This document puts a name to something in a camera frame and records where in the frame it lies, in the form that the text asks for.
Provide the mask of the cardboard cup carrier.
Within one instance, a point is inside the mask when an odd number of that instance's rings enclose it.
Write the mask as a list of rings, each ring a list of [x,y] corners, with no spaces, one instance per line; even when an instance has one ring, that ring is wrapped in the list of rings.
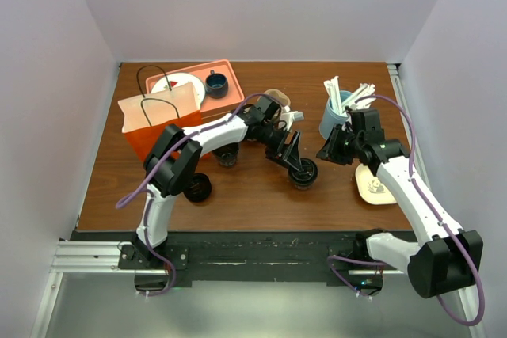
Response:
[[[278,89],[268,89],[264,91],[264,94],[274,98],[286,112],[290,110],[291,100],[288,95]]]

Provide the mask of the orange paper bag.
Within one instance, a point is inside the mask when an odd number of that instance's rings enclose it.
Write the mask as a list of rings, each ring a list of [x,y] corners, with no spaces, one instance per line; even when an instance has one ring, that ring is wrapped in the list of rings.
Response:
[[[183,85],[148,94],[141,86],[140,72],[135,75],[138,93],[118,101],[123,113],[121,132],[136,156],[144,161],[164,128],[172,123],[178,127],[195,127],[202,123],[193,85]]]

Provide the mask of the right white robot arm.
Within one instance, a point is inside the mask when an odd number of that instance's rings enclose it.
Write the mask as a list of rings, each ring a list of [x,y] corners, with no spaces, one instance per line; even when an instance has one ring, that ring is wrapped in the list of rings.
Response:
[[[353,260],[363,269],[387,264],[408,275],[415,291],[431,298],[479,285],[483,240],[465,230],[438,203],[413,167],[409,151],[386,139],[375,109],[352,111],[335,124],[317,157],[339,165],[359,160],[393,195],[416,240],[404,241],[386,230],[356,235]]]

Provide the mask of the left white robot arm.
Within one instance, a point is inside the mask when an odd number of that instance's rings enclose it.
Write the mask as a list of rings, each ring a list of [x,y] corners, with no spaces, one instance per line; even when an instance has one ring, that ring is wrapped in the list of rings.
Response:
[[[288,170],[291,181],[306,187],[318,170],[314,162],[299,155],[300,132],[289,139],[298,112],[285,112],[274,98],[264,95],[255,104],[244,104],[232,113],[197,127],[167,126],[144,162],[146,177],[140,186],[147,192],[137,236],[142,244],[136,259],[145,268],[156,268],[164,259],[160,245],[167,239],[167,226],[176,198],[191,187],[199,160],[214,152],[222,155],[244,140],[265,145],[265,156]]]

